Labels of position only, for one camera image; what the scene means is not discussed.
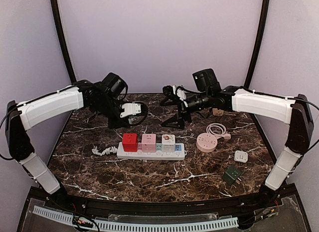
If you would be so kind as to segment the pink cube socket adapter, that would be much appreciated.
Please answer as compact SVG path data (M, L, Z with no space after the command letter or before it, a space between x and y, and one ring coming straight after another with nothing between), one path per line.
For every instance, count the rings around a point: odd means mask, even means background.
M156 152L156 134L142 135L142 152L155 153Z

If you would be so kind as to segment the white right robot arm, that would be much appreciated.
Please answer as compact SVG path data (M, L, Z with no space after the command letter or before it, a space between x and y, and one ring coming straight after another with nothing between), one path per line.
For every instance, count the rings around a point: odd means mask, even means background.
M244 86L229 85L221 88L211 68L193 73L192 78L196 92L181 85L163 87L164 100L160 105L176 106L177 113L161 125L183 130L186 122L192 122L193 113L207 108L248 113L281 122L286 128L286 141L262 185L263 190L277 191L303 156L314 147L311 143L314 120L310 108L316 105L303 94L290 97L256 92Z

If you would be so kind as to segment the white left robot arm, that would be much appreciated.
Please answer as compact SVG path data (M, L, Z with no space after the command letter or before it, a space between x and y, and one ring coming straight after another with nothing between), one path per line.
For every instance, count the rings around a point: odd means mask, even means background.
M10 154L4 160L19 163L48 194L62 190L62 184L36 153L32 144L35 130L44 131L59 117L84 108L107 118L110 129L126 127L127 121L120 117L123 102L119 98L127 91L127 83L111 72L95 83L81 80L35 99L9 102L1 121Z

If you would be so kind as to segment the white cube tiger adapter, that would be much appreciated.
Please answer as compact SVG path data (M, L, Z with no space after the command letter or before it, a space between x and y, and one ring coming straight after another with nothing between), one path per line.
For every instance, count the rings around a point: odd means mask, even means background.
M161 137L161 150L163 152L174 152L175 151L175 135L164 134Z

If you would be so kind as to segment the red cube socket adapter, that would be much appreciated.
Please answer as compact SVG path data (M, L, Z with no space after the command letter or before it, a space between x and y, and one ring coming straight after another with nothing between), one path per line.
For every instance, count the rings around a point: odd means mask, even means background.
M125 152L137 152L138 150L137 133L125 133L123 135L122 145Z

